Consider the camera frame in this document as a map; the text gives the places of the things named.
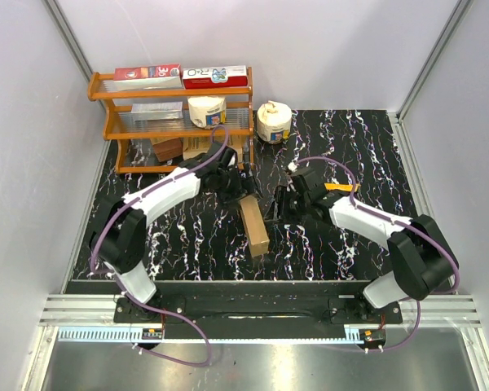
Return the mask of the yellow utility knife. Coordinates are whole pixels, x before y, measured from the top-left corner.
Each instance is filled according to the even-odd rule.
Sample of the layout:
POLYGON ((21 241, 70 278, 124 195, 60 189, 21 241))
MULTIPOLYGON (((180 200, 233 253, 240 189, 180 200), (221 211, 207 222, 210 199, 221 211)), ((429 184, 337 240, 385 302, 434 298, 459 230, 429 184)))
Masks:
POLYGON ((328 191, 356 192, 360 188, 360 185, 356 184, 355 186, 353 186, 350 184, 325 183, 325 187, 328 191))

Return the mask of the brown cardboard express box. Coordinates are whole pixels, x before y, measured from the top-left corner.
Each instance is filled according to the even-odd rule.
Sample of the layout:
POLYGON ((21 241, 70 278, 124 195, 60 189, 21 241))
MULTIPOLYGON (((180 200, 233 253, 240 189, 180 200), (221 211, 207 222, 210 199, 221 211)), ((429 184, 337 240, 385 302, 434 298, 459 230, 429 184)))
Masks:
POLYGON ((239 207, 251 256, 268 253, 270 239, 256 197, 247 195, 239 201, 239 207))

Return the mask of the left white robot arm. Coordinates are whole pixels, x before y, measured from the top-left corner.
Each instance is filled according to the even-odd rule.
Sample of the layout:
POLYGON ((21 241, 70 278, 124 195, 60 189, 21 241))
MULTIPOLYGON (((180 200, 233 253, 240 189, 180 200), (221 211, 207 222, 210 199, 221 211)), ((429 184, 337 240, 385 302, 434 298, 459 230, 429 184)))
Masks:
POLYGON ((156 319, 161 309, 143 264, 148 228, 176 205, 205 192, 214 193, 222 205, 234 206, 260 190, 252 165, 239 164, 236 150, 214 142, 151 186, 123 197, 106 196, 99 203, 86 239, 90 268, 95 272, 98 261, 107 266, 134 299, 132 313, 143 322, 156 319))

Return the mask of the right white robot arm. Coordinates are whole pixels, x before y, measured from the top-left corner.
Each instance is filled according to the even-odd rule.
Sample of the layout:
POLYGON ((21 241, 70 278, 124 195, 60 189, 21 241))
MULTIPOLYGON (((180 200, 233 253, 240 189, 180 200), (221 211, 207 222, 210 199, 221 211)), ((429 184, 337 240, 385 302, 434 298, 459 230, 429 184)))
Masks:
POLYGON ((297 224, 312 217, 361 235, 389 252, 391 272, 367 285, 354 303, 361 321, 375 321, 395 301, 422 301, 459 276, 456 257, 432 217, 402 217, 371 207, 350 192, 329 188, 308 167, 290 171, 289 177, 288 186, 275 189, 268 220, 297 224))

